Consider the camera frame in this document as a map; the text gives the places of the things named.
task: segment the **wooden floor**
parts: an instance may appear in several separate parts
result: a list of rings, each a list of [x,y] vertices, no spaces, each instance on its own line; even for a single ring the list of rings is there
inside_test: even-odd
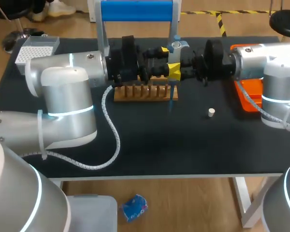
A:
[[[274,9],[279,8],[276,0]],[[290,9],[290,0],[285,0]],[[199,10],[268,10],[269,1],[256,0],[183,0],[182,11]],[[267,14],[224,14],[222,21],[228,36],[277,35],[268,25]],[[87,14],[47,19],[43,23],[31,23],[22,19],[24,27],[35,27],[49,35],[69,38],[96,37],[95,24],[89,23]],[[107,23],[108,37],[133,34],[135,37],[167,37],[166,23]],[[0,43],[14,26],[0,20]],[[179,34],[185,36],[220,36],[216,17],[208,14],[181,15]],[[9,55],[0,46],[0,78]],[[252,192],[261,178],[247,178]],[[263,232],[259,222],[251,230],[243,230],[239,210],[228,178],[164,179],[164,180],[108,180],[66,183],[68,195],[99,194],[113,196],[118,205],[134,194],[143,195],[149,210],[135,222],[128,224],[118,214],[119,232]]]

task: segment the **table surface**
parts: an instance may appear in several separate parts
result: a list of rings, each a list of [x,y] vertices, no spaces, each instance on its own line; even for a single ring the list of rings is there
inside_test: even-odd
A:
[[[194,50],[208,38],[183,38]],[[276,37],[224,37],[223,45],[277,42]],[[136,39],[141,48],[166,44],[166,39]],[[0,111],[47,112],[42,98],[33,97],[14,64],[19,42],[0,83]],[[110,39],[111,47],[120,39]],[[95,39],[60,39],[57,54],[97,50]],[[183,51],[183,58],[191,50]],[[98,128],[97,138],[87,145],[57,149],[63,155],[88,165],[106,162],[116,143],[101,109],[105,88],[92,89]],[[186,80],[178,88],[179,100],[168,111],[168,102],[113,102],[107,109],[121,139],[115,162],[99,171],[88,171],[63,160],[31,156],[26,161],[49,178],[125,177],[168,175],[242,175],[282,173],[290,166],[290,132],[267,127],[258,113],[245,113],[232,81],[217,81],[204,87]],[[215,108],[213,118],[206,118]]]

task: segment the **black stool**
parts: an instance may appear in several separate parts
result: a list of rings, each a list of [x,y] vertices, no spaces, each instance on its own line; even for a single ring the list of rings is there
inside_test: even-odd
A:
[[[290,10],[283,10],[283,0],[281,1],[280,11],[272,12],[273,0],[271,0],[270,7],[270,27],[277,33],[283,35],[282,41],[285,37],[290,38]]]
[[[20,38],[27,38],[31,35],[40,36],[43,31],[25,28],[23,29],[20,18],[26,16],[33,7],[33,0],[0,0],[0,19],[13,21],[17,30],[12,31],[2,41],[3,49],[11,53],[16,41]]]

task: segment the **wooden stand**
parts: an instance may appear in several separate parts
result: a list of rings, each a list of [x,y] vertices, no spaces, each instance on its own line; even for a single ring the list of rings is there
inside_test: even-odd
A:
[[[168,101],[170,100],[171,86],[165,85],[143,85],[122,86],[115,88],[115,102],[150,102],[150,101]],[[177,86],[174,87],[173,100],[178,100]]]

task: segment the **hazard tape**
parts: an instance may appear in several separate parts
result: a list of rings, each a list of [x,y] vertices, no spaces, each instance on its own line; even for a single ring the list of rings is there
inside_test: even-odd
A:
[[[269,14],[269,11],[183,11],[181,15],[216,15],[216,14]]]
[[[224,25],[222,23],[222,17],[221,17],[222,14],[219,14],[219,13],[216,13],[216,18],[217,18],[217,22],[218,22],[218,26],[219,26],[219,29],[220,29],[220,34],[222,37],[226,37],[227,36],[227,33],[226,33],[226,29],[224,28]]]

